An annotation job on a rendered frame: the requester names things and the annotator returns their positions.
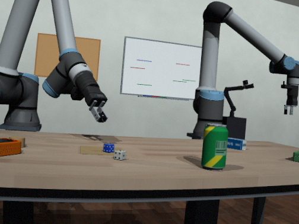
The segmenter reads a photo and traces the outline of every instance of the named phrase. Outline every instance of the yellow stripe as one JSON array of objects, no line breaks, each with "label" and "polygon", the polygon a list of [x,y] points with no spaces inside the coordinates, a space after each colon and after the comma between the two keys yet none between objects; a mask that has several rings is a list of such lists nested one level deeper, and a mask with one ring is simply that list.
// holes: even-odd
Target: yellow stripe
[{"label": "yellow stripe", "polygon": [[203,138],[205,138],[206,135],[208,135],[208,133],[210,131],[212,131],[215,127],[209,126],[205,129],[205,132],[203,133]]},{"label": "yellow stripe", "polygon": [[223,156],[214,156],[210,161],[208,161],[205,166],[212,168]]}]

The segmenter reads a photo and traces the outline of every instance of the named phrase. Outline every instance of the black box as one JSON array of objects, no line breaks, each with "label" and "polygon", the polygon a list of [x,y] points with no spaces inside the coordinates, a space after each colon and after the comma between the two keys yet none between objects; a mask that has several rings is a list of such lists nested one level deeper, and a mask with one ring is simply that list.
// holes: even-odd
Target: black box
[{"label": "black box", "polygon": [[245,139],[246,119],[241,117],[223,117],[222,123],[227,126],[228,137]]}]

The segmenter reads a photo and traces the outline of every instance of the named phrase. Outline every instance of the table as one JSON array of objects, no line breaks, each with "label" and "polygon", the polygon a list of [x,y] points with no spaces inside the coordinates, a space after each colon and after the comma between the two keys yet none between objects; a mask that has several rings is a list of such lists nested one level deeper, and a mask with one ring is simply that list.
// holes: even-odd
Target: table
[{"label": "table", "polygon": [[[245,197],[255,198],[252,223],[261,223],[267,196],[299,194],[299,163],[292,161],[298,148],[277,143],[247,141],[245,151],[228,149],[223,171],[208,171],[199,139],[0,130],[10,136],[25,137],[26,147],[0,157],[4,224],[19,217],[32,223],[34,201],[187,201],[185,223],[216,223],[220,199]],[[126,160],[79,153],[103,143],[125,150]]]}]

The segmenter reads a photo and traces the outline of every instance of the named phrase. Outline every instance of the white wall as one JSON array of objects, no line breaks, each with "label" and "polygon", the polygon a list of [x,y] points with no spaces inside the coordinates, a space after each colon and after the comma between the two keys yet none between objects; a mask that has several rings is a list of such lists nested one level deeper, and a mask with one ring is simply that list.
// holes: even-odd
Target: white wall
[{"label": "white wall", "polygon": [[[197,114],[192,101],[160,100],[120,95],[125,36],[202,45],[202,13],[213,1],[233,7],[235,13],[288,56],[299,59],[299,8],[273,0],[69,0],[75,35],[101,40],[98,83],[108,97],[105,123],[97,123],[86,103],[70,96],[51,98],[40,78],[38,113],[42,132],[94,135],[173,137],[188,139]],[[0,35],[14,0],[0,0]],[[55,34],[50,0],[40,0],[18,66],[34,73],[37,33]],[[287,91],[285,75],[269,72],[269,59],[226,24],[221,25],[217,89],[238,86],[248,79],[255,88],[231,92],[236,117],[247,118],[246,139],[299,147],[298,117],[283,115]],[[0,106],[4,120],[8,106]],[[224,115],[230,108],[225,101]]]}]

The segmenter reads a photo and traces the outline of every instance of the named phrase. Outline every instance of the die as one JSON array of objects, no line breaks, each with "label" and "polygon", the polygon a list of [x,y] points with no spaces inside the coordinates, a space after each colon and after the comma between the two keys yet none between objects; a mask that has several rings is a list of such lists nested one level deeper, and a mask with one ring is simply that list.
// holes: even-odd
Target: die
[{"label": "die", "polygon": [[114,144],[104,143],[103,152],[114,152]]},{"label": "die", "polygon": [[114,152],[114,159],[125,160],[126,159],[126,151],[124,151],[124,150],[116,150]]}]

